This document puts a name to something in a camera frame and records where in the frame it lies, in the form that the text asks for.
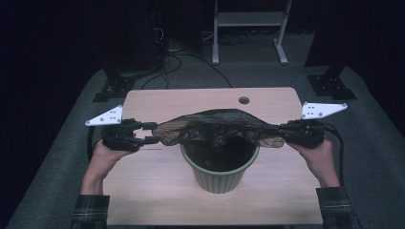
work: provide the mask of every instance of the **ribbed bucket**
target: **ribbed bucket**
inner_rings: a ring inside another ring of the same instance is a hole
[[[203,156],[196,156],[196,153],[190,150],[190,146],[181,144],[181,152],[185,160],[193,169],[194,176],[200,186],[207,192],[214,194],[224,194],[235,189],[244,175],[245,170],[254,162],[259,154],[259,146],[252,146],[245,152],[245,161],[238,168],[230,171],[218,172],[207,170],[206,166],[202,165],[202,161],[206,162]]]

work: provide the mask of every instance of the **light wood table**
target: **light wood table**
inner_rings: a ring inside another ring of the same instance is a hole
[[[241,96],[250,102],[243,105]],[[131,91],[123,118],[162,123],[211,109],[236,108],[271,124],[298,119],[292,88]],[[137,137],[150,135],[139,131]],[[104,181],[112,225],[263,225],[322,223],[319,184],[301,156],[287,145],[261,148],[239,185],[226,194],[199,186],[180,146],[147,145],[118,162]]]

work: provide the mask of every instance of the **trash can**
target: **trash can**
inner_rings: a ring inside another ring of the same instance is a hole
[[[194,177],[207,192],[224,194],[235,189],[245,170],[254,162],[260,147],[242,137],[229,139],[221,148],[190,141],[181,144],[181,153]]]

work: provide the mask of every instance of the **gray carpet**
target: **gray carpet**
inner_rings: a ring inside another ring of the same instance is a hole
[[[349,105],[346,111],[323,121],[334,125],[343,136],[346,188],[353,207],[366,228],[405,228],[405,140],[370,95],[361,76],[350,68],[342,72],[341,78],[357,100],[335,101],[315,95],[306,75],[324,73],[326,68],[304,68],[312,37],[311,34],[286,34],[283,44],[289,64],[282,66],[269,36],[252,35],[237,46],[220,46],[220,65],[216,69],[235,88],[292,87],[302,102],[346,102]],[[191,50],[181,53],[198,54]],[[181,67],[167,75],[169,89],[229,87],[219,73],[200,59],[172,54],[181,60]],[[200,56],[210,62],[211,47],[203,47]],[[175,57],[166,57],[165,61],[167,72],[180,64]],[[139,79],[135,89],[140,89],[154,75]],[[97,72],[77,99],[8,228],[69,227],[87,166],[88,129],[84,122],[123,103],[123,99],[92,103],[105,80],[104,72]],[[166,85],[166,80],[159,76],[144,89],[163,89]],[[296,225],[293,228],[321,226]]]

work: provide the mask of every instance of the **hand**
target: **hand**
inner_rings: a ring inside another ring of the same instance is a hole
[[[307,162],[309,170],[319,180],[322,188],[339,187],[340,182],[333,163],[332,143],[328,139],[314,149],[287,142],[287,145],[295,149]]]
[[[103,195],[102,183],[116,163],[124,156],[132,154],[129,151],[112,151],[102,144],[102,139],[96,144],[92,160],[89,163],[81,185],[81,195]]]

